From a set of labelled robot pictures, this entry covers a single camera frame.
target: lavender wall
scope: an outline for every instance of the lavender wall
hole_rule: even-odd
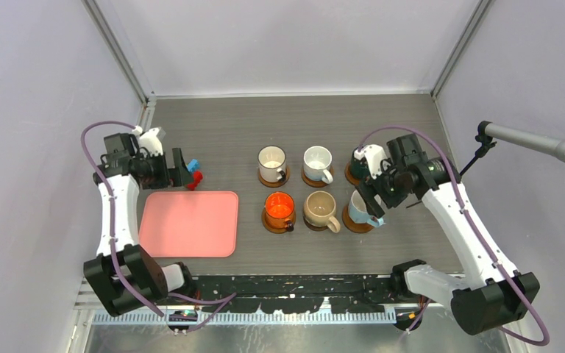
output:
[[[80,1],[0,1],[0,352],[65,348],[100,232],[79,133],[140,109]]]
[[[438,103],[460,165],[482,120],[565,137],[565,1],[496,1]],[[545,351],[565,351],[565,165],[499,143],[464,182],[497,243],[540,280]],[[522,327],[539,339],[530,319]]]
[[[477,0],[99,0],[157,95],[430,90]]]

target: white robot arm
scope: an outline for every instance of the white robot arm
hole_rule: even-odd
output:
[[[387,208],[397,207],[409,194],[414,193],[434,215],[454,248],[464,269],[464,278],[457,278],[435,270],[422,260],[414,260],[393,267],[391,289],[399,296],[425,296],[451,310],[461,328],[475,335],[521,319],[527,309],[497,269],[501,263],[511,279],[532,301],[540,288],[532,274],[520,274],[504,255],[483,226],[473,209],[466,189],[459,179],[457,187],[483,239],[496,254],[494,262],[478,240],[456,200],[449,182],[447,168],[440,159],[429,160],[416,135],[406,135],[387,143],[391,158],[383,148],[368,145],[355,151],[352,164],[364,168],[364,179],[358,192],[373,216],[381,218],[384,210],[374,200],[379,195]]]
[[[180,289],[191,295],[195,290],[189,270],[182,263],[160,267],[139,245],[137,201],[140,188],[159,189],[193,182],[180,149],[173,149],[174,167],[166,164],[161,128],[142,133],[137,126],[130,134],[115,134],[104,139],[107,153],[99,170],[112,188],[114,215],[110,212],[110,194],[94,174],[102,197],[102,234],[96,258],[84,263],[84,276],[107,312],[113,316],[134,310],[143,304],[116,278],[111,261],[110,225],[113,222],[116,256],[122,274],[151,302]]]

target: brown coaster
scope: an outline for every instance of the brown coaster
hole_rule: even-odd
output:
[[[261,182],[261,184],[265,185],[268,188],[278,188],[280,186],[283,186],[289,180],[289,166],[288,165],[287,165],[287,170],[285,171],[285,173],[287,174],[287,178],[285,180],[281,180],[279,182],[267,182],[265,179],[263,179],[259,170],[257,170],[257,174],[259,176],[259,181]]]
[[[349,203],[346,204],[345,207],[343,207],[343,214],[341,215],[341,218],[343,219],[343,224],[345,224],[345,227],[347,229],[353,231],[354,233],[367,233],[370,230],[374,229],[374,227],[372,227],[367,223],[365,224],[354,223],[354,221],[349,217],[349,214],[347,214],[348,206]]]
[[[304,224],[306,224],[306,227],[310,230],[314,230],[315,232],[321,232],[321,231],[328,229],[328,226],[316,227],[316,226],[312,225],[311,223],[309,223],[309,221],[306,220],[306,217],[302,217],[302,219],[304,219]]]
[[[347,179],[348,182],[352,183],[352,185],[358,185],[360,183],[360,179],[354,178],[352,173],[349,172],[349,162],[345,166],[345,179]]]
[[[330,166],[330,173],[332,175],[335,175],[335,169],[333,168],[333,166]],[[311,180],[308,179],[308,177],[306,176],[306,174],[304,174],[304,168],[302,168],[302,180],[304,180],[304,182],[308,185],[308,186],[312,186],[314,188],[323,188],[324,186],[328,185],[328,183],[326,182],[322,182],[321,180],[319,180],[318,182],[316,182],[315,180]]]
[[[293,215],[291,215],[291,221],[293,221],[293,223],[296,223],[296,213],[294,212]],[[267,221],[265,220],[265,208],[263,208],[263,212],[261,213],[261,222],[263,223],[263,226],[265,227],[265,229],[267,229],[268,231],[274,233],[274,234],[282,234],[282,233],[286,233],[287,229],[285,228],[274,228],[272,226],[270,226],[269,224],[267,224]]]

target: blue block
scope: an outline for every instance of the blue block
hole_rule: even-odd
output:
[[[187,170],[193,174],[194,171],[198,171],[200,169],[200,163],[197,160],[191,160],[189,164],[187,164]]]

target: microphone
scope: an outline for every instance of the microphone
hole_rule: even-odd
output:
[[[554,156],[565,163],[565,140],[497,125],[490,121],[482,121],[477,130],[480,134]]]

